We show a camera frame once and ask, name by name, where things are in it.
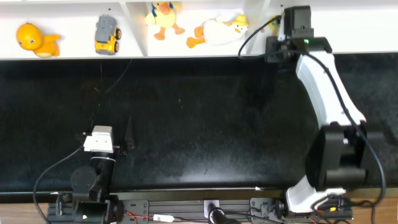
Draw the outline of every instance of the duck's orange beak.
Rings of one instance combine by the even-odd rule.
[[[169,2],[163,2],[160,6],[159,6],[160,11],[165,14],[168,15],[170,14],[170,6],[169,6]]]

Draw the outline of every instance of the white duck plush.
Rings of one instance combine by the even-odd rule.
[[[210,19],[203,26],[195,28],[195,37],[187,39],[189,48],[198,44],[222,45],[240,39],[247,31],[249,24],[246,16],[239,14],[232,22],[224,22],[222,17]]]

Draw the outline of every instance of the toy truck wheel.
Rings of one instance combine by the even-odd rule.
[[[122,31],[120,29],[116,29],[116,40],[120,40],[122,38]]]
[[[115,43],[114,43],[114,52],[116,53],[116,52],[118,52],[119,51],[119,43],[116,41]]]

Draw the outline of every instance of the plush toy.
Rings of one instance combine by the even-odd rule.
[[[240,39],[246,31],[249,24],[246,22],[246,16],[239,14],[232,22],[224,22],[222,17],[210,19],[203,26],[195,28],[195,37],[187,39],[189,48],[194,48],[198,44],[221,45]]]
[[[181,11],[182,6],[178,2],[153,2],[152,11],[145,18],[145,23],[150,25],[158,25],[160,27],[160,32],[155,34],[155,38],[158,40],[165,39],[165,31],[167,28],[173,27],[175,34],[183,34],[185,29],[179,27],[175,21],[177,16],[174,9]]]
[[[39,28],[30,23],[25,23],[17,30],[17,40],[20,47],[25,50],[32,50],[33,53],[42,58],[60,55],[55,42],[59,38],[59,35],[44,35]]]

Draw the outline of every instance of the wooden floor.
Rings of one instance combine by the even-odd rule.
[[[385,198],[376,209],[376,223],[398,223],[398,198]],[[48,205],[40,204],[43,212],[47,213]],[[352,224],[370,224],[371,209],[353,208],[354,220]],[[0,224],[42,224],[43,219],[37,213],[34,204],[0,204]]]

